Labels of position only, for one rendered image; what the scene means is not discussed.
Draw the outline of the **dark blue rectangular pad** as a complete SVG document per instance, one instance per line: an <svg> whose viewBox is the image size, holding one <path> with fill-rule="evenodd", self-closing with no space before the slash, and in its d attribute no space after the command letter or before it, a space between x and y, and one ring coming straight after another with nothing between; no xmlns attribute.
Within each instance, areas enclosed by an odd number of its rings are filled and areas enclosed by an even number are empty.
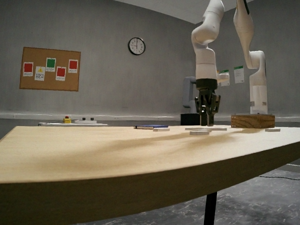
<svg viewBox="0 0 300 225"><path fill-rule="evenodd" d="M134 125L133 129L153 130L153 128L168 128L168 125Z"/></svg>

